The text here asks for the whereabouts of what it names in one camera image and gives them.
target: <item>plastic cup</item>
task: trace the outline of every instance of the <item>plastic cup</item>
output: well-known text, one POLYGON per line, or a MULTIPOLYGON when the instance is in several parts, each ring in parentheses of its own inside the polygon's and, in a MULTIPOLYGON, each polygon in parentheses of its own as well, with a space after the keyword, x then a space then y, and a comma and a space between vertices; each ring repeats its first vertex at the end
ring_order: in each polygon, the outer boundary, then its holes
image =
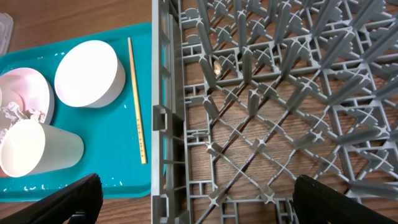
POLYGON ((22 177, 74 166, 83 156, 81 138, 33 120, 15 124, 0 146, 0 165, 8 176, 22 177))

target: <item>white bowl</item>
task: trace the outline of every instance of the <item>white bowl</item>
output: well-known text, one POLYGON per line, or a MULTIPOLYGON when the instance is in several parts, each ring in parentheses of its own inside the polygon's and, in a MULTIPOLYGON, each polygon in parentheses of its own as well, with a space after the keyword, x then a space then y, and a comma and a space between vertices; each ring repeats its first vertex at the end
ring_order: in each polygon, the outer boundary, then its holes
POLYGON ((72 48, 55 74, 55 92, 72 107, 100 108, 122 92, 126 73, 106 42, 90 40, 72 48))

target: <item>white cup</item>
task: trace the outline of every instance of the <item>white cup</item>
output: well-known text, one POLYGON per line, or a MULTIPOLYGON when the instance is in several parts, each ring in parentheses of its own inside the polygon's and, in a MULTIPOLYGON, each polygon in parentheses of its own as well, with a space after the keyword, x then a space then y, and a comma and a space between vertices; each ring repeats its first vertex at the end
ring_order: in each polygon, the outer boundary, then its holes
POLYGON ((78 135, 27 119, 4 137, 0 165, 8 176, 22 177, 74 166, 83 151, 78 135))
POLYGON ((55 92, 68 106, 100 108, 122 92, 126 72, 106 42, 89 40, 72 48, 55 73, 55 92))

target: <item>wooden chopstick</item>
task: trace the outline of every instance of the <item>wooden chopstick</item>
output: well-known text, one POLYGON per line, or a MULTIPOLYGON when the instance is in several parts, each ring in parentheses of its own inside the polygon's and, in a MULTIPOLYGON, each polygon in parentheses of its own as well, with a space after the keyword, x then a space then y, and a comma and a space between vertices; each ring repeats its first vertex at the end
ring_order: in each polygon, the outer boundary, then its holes
POLYGON ((131 44, 130 37, 128 38, 128 41, 129 41, 132 93, 134 95, 134 106, 136 108, 137 129, 138 129, 138 138, 139 138, 139 151, 141 153, 141 164, 147 164, 147 153, 145 150, 145 141, 144 141, 144 128, 142 127, 141 109, 139 106, 139 98, 138 98, 136 67, 134 65, 134 56, 132 54, 132 44, 131 44))

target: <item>gray plastic rack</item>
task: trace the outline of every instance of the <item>gray plastic rack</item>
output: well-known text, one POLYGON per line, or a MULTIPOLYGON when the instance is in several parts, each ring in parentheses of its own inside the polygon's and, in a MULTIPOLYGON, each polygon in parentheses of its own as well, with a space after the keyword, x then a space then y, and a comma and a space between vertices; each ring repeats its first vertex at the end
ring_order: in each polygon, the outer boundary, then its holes
POLYGON ((365 180, 375 170, 398 178, 398 123, 390 122, 386 115, 387 108, 398 110, 392 100, 398 93, 398 22, 395 15, 385 12, 386 4, 397 5, 398 1, 269 0, 264 4, 259 0, 197 0, 197 8, 182 11, 179 0, 153 0, 152 222, 202 223, 220 207, 220 223, 226 219, 239 223, 240 203, 262 202, 275 204, 279 223, 298 223, 291 196, 278 197, 271 187, 281 173, 292 180, 300 175, 289 169, 297 152, 320 164, 314 179, 327 172, 335 174, 347 184, 345 195, 359 203, 367 197, 397 199, 398 182, 365 180), (221 26, 217 23, 220 19, 230 23, 221 26), (275 27, 272 35, 270 26, 275 27), (184 38, 183 32, 188 29, 196 29, 196 34, 184 38), (221 72, 216 75, 215 60, 221 64, 221 72), (306 65, 297 68, 299 61, 306 65), (185 65, 191 63, 199 64, 203 83, 186 85, 185 65), (225 79, 227 73, 236 76, 225 79), (384 83, 377 85, 375 78, 384 83), (331 80, 343 85, 332 88, 331 80), (286 99, 277 91, 281 82, 294 87, 286 99), (247 99, 242 100, 241 93, 248 86, 247 99), (215 91, 224 94, 221 105, 213 99, 215 91), (324 105, 323 111, 311 114, 301 110, 308 97, 324 105), (278 120, 258 113, 267 101, 283 108, 278 120), (231 104, 247 112, 237 126, 223 119, 231 104), (207 128, 189 128, 187 108, 191 105, 204 107, 207 128), (308 124, 307 132, 298 138, 289 136, 282 127, 290 114, 308 124), (347 131, 340 124, 342 114, 355 119, 347 131), (263 137, 253 140, 243 134, 252 119, 269 129, 263 137), (216 123, 229 130, 223 144, 213 140, 216 123), (269 154, 275 149, 267 142, 275 134, 291 145, 284 162, 269 154), (251 153, 240 165, 225 153, 237 138, 247 143, 251 153), (327 156, 312 151, 326 140, 336 144, 327 156), (192 179, 193 146, 206 147, 211 167, 208 180, 192 179), (349 153, 368 161, 358 174, 349 153), (278 167, 266 184, 256 182, 246 172, 255 157, 266 158, 278 167), (222 186, 215 178, 215 164, 220 160, 236 172, 222 186), (239 178, 247 178, 259 194, 230 197, 228 191, 239 178), (205 192, 204 185, 211 186, 211 192, 205 192), (199 193, 192 190, 194 186, 199 193), (192 202, 196 198, 210 200, 197 220, 192 202), (286 204, 284 211, 281 202, 286 204), (224 213, 226 204, 233 206, 233 213, 224 213))

